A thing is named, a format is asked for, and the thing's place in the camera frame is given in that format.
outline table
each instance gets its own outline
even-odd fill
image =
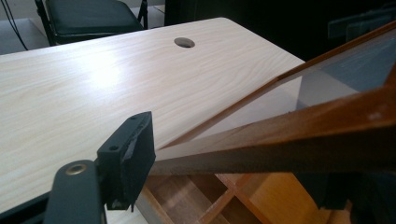
[[[221,18],[1,56],[0,212],[134,114],[152,111],[159,149],[302,62]]]

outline black chair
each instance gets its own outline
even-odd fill
[[[117,0],[47,0],[46,7],[35,0],[35,4],[50,46],[148,29],[147,0],[142,0],[138,17]]]

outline floor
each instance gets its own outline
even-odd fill
[[[131,8],[136,15],[139,7]],[[16,19],[18,31],[21,39],[29,50],[49,47],[45,37],[41,20],[37,18]],[[154,29],[162,27],[164,23],[164,6],[148,7],[148,28]],[[0,21],[0,55],[25,51],[20,40],[17,38],[9,21]]]

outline desk grommet hole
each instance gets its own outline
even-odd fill
[[[194,41],[186,38],[186,37],[178,37],[175,39],[175,44],[178,45],[179,47],[185,48],[185,49],[190,49],[195,46]]]

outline chair seat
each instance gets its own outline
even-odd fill
[[[114,35],[143,30],[134,13],[119,1],[49,0],[49,19],[57,36]]]

